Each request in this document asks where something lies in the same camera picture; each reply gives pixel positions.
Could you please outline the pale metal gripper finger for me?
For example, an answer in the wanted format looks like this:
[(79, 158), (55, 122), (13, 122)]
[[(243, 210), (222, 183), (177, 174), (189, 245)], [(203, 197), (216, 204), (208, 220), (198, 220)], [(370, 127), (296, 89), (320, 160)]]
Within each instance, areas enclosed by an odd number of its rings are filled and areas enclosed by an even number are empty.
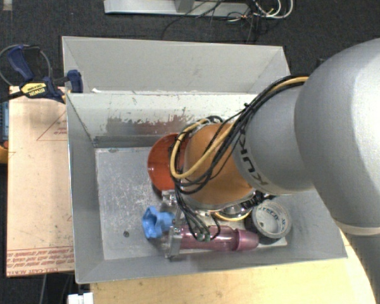
[(167, 206), (177, 206), (177, 195), (175, 191), (162, 191), (162, 203)]
[(182, 234), (179, 227), (171, 227), (168, 232), (168, 243), (165, 251), (166, 259), (177, 257), (181, 250)]

